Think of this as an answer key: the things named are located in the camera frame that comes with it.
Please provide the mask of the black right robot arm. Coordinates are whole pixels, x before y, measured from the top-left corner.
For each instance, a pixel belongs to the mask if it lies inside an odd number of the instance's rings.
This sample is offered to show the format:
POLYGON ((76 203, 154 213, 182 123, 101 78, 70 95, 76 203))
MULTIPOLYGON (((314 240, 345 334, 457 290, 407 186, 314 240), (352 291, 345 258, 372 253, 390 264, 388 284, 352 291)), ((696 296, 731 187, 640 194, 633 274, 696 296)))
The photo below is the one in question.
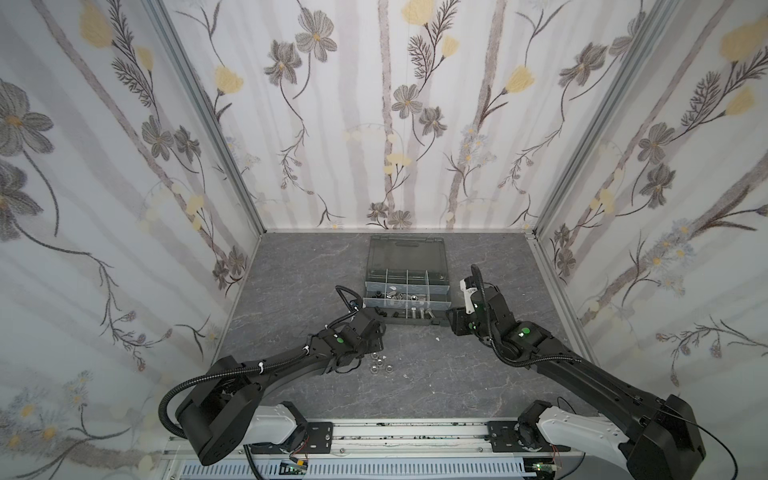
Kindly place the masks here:
POLYGON ((623 468, 635 479, 691 479, 706 457, 691 406, 658 397, 584 359, 550 331, 518 321, 478 266, 461 283, 464 305, 447 315, 457 336, 473 335, 513 368, 543 375, 596 410, 587 417, 535 401, 517 417, 512 438, 537 450, 559 445, 623 468))

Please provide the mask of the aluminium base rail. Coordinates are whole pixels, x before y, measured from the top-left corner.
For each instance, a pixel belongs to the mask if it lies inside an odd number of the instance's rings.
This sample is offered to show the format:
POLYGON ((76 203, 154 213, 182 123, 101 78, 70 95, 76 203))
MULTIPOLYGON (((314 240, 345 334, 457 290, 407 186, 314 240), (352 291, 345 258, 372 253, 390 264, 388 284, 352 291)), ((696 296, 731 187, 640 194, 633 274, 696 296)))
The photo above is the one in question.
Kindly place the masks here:
MULTIPOLYGON (((256 443, 283 443, 294 430, 309 422, 334 424, 332 447, 329 454, 337 455, 374 453, 379 455, 417 455, 439 452, 494 453, 488 441, 486 424, 489 421, 518 421, 536 426, 554 451, 582 452, 607 460, 616 465, 625 463, 621 448, 629 438, 608 419, 585 417, 557 407, 546 409, 531 419, 374 419, 374 420, 303 420, 297 414, 280 408, 266 409, 257 414, 260 427, 256 443)), ((251 443, 241 445, 227 457, 241 455, 251 443)))

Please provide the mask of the green plastic organizer box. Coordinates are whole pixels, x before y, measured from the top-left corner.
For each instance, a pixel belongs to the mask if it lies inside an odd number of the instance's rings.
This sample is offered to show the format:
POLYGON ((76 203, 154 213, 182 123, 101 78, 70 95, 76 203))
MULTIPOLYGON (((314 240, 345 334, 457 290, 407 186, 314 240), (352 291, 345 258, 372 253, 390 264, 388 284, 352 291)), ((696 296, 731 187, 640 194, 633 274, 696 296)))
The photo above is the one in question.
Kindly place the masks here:
POLYGON ((446 326, 452 297, 445 242, 440 237, 374 235, 370 238, 363 300, 392 324, 446 326), (381 291, 381 298, 371 293, 381 291), (391 291, 402 299, 388 299, 391 291), (410 300, 416 293, 418 300, 410 300), (432 309, 435 319, 413 319, 411 307, 432 309))

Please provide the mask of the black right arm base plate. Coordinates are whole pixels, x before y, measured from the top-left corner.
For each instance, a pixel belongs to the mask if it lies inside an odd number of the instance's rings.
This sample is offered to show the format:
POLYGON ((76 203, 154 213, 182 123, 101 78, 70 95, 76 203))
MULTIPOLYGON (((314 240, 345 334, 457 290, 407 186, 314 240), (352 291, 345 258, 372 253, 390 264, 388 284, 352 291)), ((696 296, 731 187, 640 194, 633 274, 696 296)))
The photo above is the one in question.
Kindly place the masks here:
POLYGON ((518 421, 489 421, 488 441, 494 453, 553 453, 536 426, 518 421))

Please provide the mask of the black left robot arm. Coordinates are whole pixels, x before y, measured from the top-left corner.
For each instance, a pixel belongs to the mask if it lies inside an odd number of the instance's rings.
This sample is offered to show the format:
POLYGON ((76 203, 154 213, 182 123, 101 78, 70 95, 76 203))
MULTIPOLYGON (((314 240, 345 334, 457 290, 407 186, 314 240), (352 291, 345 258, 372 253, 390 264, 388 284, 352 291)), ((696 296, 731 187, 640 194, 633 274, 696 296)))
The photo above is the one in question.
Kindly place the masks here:
POLYGON ((203 375, 181 382, 160 400, 158 419, 188 441, 204 466, 217 463, 266 431, 257 421, 261 401, 311 375, 338 373, 383 350, 386 325, 378 307, 366 307, 355 291, 338 285, 347 313, 308 336, 298 347, 260 360, 216 361, 203 375))

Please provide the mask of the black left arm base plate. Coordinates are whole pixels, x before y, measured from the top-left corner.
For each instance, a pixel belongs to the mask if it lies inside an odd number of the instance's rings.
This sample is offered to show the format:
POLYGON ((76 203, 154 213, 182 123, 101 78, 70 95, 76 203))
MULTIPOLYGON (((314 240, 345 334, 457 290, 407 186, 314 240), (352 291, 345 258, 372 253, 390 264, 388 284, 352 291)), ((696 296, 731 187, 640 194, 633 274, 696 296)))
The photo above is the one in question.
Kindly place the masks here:
POLYGON ((334 424, 309 422, 299 425, 281 444, 258 443, 249 446, 253 454, 329 454, 332 447, 334 424))

